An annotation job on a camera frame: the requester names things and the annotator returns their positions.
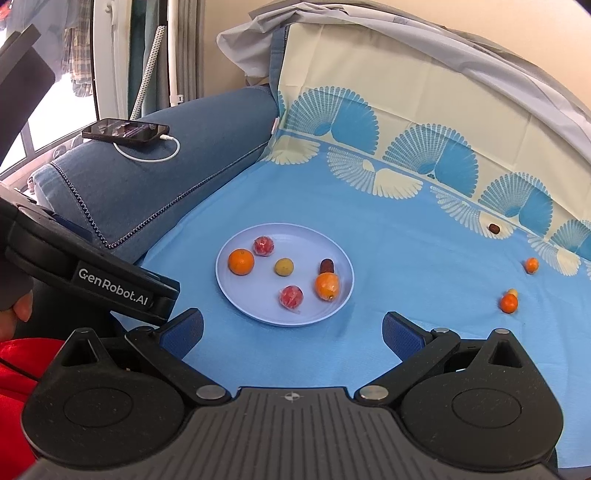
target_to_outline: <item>red fruit in plastic wrap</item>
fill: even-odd
[[[279,293],[279,301],[286,309],[295,310],[297,307],[301,305],[303,300],[303,292],[300,290],[299,287],[296,287],[295,285],[285,287]]]
[[[252,246],[252,249],[260,257],[268,257],[273,253],[275,244],[273,240],[267,236],[260,236],[257,238]]]

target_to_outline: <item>circular pad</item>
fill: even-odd
[[[108,427],[130,414],[134,402],[121,390],[91,388],[66,401],[64,414],[72,423],[88,428]]]
[[[483,429],[506,427],[521,413],[515,397],[493,388],[474,388],[456,395],[452,409],[460,420]]]
[[[70,368],[40,384],[23,409],[23,431],[39,456],[100,470],[152,455],[178,432],[184,404],[167,383],[125,370]]]

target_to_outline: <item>plaid shirt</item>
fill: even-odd
[[[92,72],[90,69],[90,22],[92,0],[79,0],[78,22],[64,33],[63,73],[70,73],[72,89],[77,97],[92,95]]]

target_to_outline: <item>tangerine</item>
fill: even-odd
[[[517,305],[519,305],[517,297],[512,293],[506,294],[499,302],[499,308],[505,313],[513,313],[517,310]]]
[[[532,257],[528,258],[523,266],[525,268],[525,271],[531,275],[538,271],[538,268],[540,267],[540,262],[537,258]]]
[[[236,275],[248,275],[255,266],[255,256],[248,250],[239,248],[228,257],[228,268]]]
[[[316,294],[326,301],[333,301],[339,295],[339,276],[336,273],[324,272],[314,282]]]

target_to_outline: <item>zipper seam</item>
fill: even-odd
[[[154,212],[152,215],[150,215],[149,217],[147,217],[145,220],[143,220],[142,222],[140,222],[139,224],[137,224],[133,229],[131,229],[129,232],[127,232],[124,236],[122,236],[121,238],[119,238],[117,241],[113,242],[113,243],[109,243],[109,241],[105,238],[105,236],[101,233],[100,229],[98,228],[95,220],[92,217],[92,214],[90,212],[90,210],[88,209],[88,207],[86,206],[86,203],[84,201],[84,199],[82,198],[82,196],[78,193],[78,191],[76,190],[76,187],[74,187],[74,184],[72,183],[72,181],[68,178],[68,176],[66,175],[66,173],[61,169],[61,167],[59,165],[57,165],[56,163],[54,163],[53,161],[50,163],[50,165],[56,169],[56,171],[59,173],[60,177],[62,178],[62,180],[66,183],[66,186],[70,189],[70,192],[72,193],[72,195],[74,196],[74,198],[76,199],[76,201],[78,202],[78,205],[80,206],[80,208],[82,209],[82,213],[84,214],[84,216],[86,217],[86,220],[88,221],[88,223],[90,224],[91,228],[93,229],[93,231],[95,232],[96,236],[99,238],[99,240],[101,241],[101,243],[105,246],[105,248],[107,248],[108,250],[112,250],[114,248],[117,248],[119,246],[121,246],[121,244],[123,244],[125,241],[129,240],[132,236],[134,236],[136,233],[138,233],[142,228],[144,228],[146,225],[148,225],[150,222],[152,222],[153,220],[155,220],[156,218],[158,218],[160,215],[162,215],[164,212],[166,212],[167,210],[169,210],[170,207],[172,207],[173,205],[175,205],[176,203],[178,203],[179,201],[181,201],[182,199],[184,199],[187,195],[189,195],[190,193],[192,193],[193,191],[197,190],[198,188],[202,187],[203,185],[205,185],[207,182],[209,182],[210,180],[213,180],[215,177],[217,177],[218,175],[222,174],[223,172],[225,172],[226,170],[228,170],[229,168],[232,168],[234,165],[236,165],[238,162],[240,162],[241,160],[243,160],[244,158],[246,158],[247,156],[253,154],[254,152],[256,152],[257,150],[261,149],[262,147],[264,147],[265,145],[267,145],[269,143],[269,141],[263,142],[262,144],[260,144],[258,147],[253,148],[252,150],[250,150],[250,152],[246,153],[245,155],[241,156],[239,159],[234,160],[232,163],[226,165],[224,168],[222,168],[221,170],[219,170],[217,173],[214,173],[212,175],[210,175],[209,177],[207,177],[206,179],[200,181],[199,183],[193,185],[191,188],[189,188],[188,190],[186,190],[185,192],[182,192],[180,195],[178,195],[174,200],[168,202],[166,205],[164,205],[161,209],[157,210],[156,212]]]

